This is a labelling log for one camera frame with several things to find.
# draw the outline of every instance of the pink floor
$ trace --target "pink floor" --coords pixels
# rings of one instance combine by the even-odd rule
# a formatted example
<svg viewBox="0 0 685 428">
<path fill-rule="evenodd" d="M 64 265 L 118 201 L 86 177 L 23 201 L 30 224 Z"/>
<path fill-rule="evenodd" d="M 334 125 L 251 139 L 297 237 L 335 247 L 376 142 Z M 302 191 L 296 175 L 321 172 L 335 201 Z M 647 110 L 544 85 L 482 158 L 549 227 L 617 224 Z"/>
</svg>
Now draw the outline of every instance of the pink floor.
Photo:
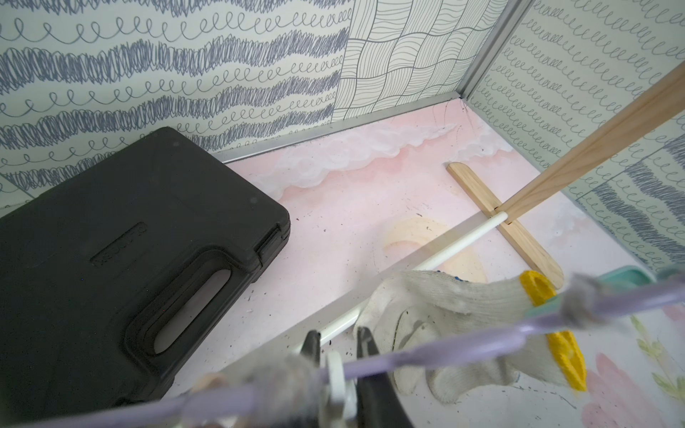
<svg viewBox="0 0 685 428">
<path fill-rule="evenodd" d="M 445 170 L 453 161 L 467 163 L 501 200 L 538 174 L 461 101 L 229 164 L 288 209 L 290 242 L 183 367 L 170 394 L 187 390 L 198 376 L 227 366 L 477 214 Z M 561 194 L 521 222 L 566 277 L 636 263 Z M 474 281 L 495 281 L 526 268 L 496 231 L 443 266 Z M 522 379 L 512 387 L 478 388 L 452 408 L 410 405 L 414 421 L 444 426 L 449 420 L 460 427 L 681 427 L 685 392 L 669 396 L 672 391 L 658 379 L 685 388 L 683 313 L 681 305 L 638 316 L 651 334 L 647 340 L 666 349 L 657 359 L 640 350 L 637 340 L 646 339 L 630 322 L 622 329 L 578 334 L 592 370 L 589 393 L 544 384 L 534 392 L 527 389 L 534 384 Z"/>
</svg>

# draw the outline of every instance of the blurry gray fuzz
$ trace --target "blurry gray fuzz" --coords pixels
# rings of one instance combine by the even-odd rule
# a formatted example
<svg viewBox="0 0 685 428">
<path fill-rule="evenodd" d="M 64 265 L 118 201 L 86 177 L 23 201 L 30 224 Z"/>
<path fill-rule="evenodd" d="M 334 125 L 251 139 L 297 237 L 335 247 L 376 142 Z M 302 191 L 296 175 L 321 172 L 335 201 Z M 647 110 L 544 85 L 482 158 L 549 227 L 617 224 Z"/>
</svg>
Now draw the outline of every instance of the blurry gray fuzz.
<svg viewBox="0 0 685 428">
<path fill-rule="evenodd" d="M 606 296 L 607 291 L 609 287 L 597 278 L 575 274 L 569 289 L 562 293 L 559 315 L 570 328 L 587 329 L 606 325 L 607 320 L 595 316 L 593 308 L 602 296 Z"/>
<path fill-rule="evenodd" d="M 250 427 L 268 427 L 289 420 L 315 417 L 323 391 L 319 368 L 297 354 L 259 367 L 247 379 L 258 391 Z"/>
</svg>

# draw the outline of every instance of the white clip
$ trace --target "white clip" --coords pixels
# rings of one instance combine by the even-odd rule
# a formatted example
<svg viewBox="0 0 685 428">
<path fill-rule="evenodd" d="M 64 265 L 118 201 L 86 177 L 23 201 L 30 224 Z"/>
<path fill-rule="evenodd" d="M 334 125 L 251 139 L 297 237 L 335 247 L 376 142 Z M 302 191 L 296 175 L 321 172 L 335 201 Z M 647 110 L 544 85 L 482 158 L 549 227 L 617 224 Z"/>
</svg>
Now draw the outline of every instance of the white clip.
<svg viewBox="0 0 685 428">
<path fill-rule="evenodd" d="M 339 352 L 326 354 L 328 369 L 327 397 L 319 422 L 322 427 L 345 427 L 346 420 L 357 416 L 357 388 L 353 381 L 345 381 L 343 358 Z"/>
</svg>

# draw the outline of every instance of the teal plastic object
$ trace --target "teal plastic object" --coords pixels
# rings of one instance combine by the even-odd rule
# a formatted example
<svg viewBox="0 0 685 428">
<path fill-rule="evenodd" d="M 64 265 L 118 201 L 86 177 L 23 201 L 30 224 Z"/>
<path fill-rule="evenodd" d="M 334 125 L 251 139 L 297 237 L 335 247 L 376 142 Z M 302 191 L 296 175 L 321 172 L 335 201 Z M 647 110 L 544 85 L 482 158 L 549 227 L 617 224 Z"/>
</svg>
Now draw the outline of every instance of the teal plastic object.
<svg viewBox="0 0 685 428">
<path fill-rule="evenodd" d="M 637 287 L 646 286 L 656 282 L 656 278 L 650 272 L 638 266 L 624 266 L 597 278 L 608 284 L 615 292 L 632 290 Z M 534 307 L 525 313 L 526 318 L 556 312 L 559 308 L 559 298 L 562 294 L 548 299 L 544 305 Z"/>
</svg>

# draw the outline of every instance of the wavy line pattern wallpaper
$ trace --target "wavy line pattern wallpaper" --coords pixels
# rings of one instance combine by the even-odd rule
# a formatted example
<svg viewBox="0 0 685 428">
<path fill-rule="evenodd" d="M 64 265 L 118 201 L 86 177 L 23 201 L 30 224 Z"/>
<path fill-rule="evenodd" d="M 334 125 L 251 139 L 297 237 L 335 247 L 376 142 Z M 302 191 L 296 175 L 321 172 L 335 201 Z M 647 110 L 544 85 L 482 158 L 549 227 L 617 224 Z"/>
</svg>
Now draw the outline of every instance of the wavy line pattern wallpaper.
<svg viewBox="0 0 685 428">
<path fill-rule="evenodd" d="M 537 1 L 469 105 L 544 170 L 685 60 L 685 1 Z M 685 112 L 566 189 L 659 270 L 685 263 Z"/>
<path fill-rule="evenodd" d="M 210 152 L 452 91 L 505 0 L 0 0 L 0 207 L 171 126 Z"/>
<path fill-rule="evenodd" d="M 356 1 L 333 120 L 454 91 L 506 4 Z"/>
</svg>

